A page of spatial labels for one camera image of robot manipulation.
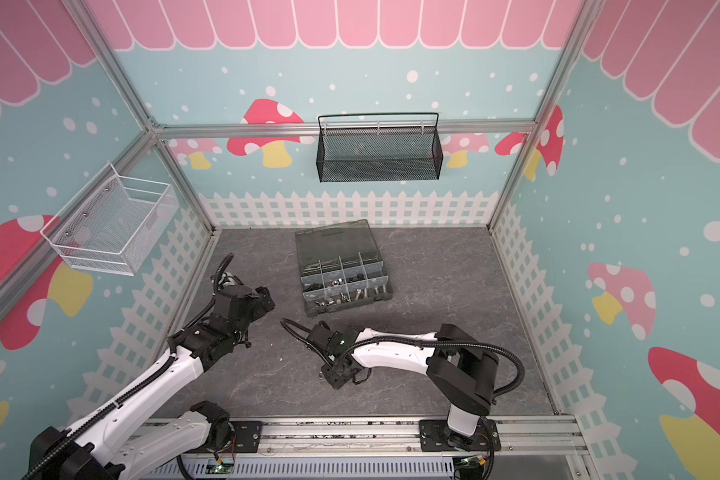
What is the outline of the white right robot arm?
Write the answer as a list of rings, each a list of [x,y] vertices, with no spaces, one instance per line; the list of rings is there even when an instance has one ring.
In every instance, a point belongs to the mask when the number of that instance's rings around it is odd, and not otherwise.
[[[322,375],[335,389],[358,383],[360,374],[378,368],[427,377],[450,403],[445,433],[470,443],[480,420],[490,413],[499,367],[495,353],[454,344],[471,340],[451,324],[437,332],[404,335],[370,328],[341,333],[322,322],[310,330],[306,344],[323,359]]]

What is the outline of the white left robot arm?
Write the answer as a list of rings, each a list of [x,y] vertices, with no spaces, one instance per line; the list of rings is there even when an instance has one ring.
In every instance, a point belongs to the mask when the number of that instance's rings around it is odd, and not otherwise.
[[[248,328],[275,307],[266,287],[233,283],[213,296],[204,317],[167,340],[167,350],[144,373],[91,414],[31,443],[28,479],[138,479],[190,450],[214,454],[237,439],[229,413],[210,401],[168,425],[135,438],[136,430],[174,394],[239,346]]]

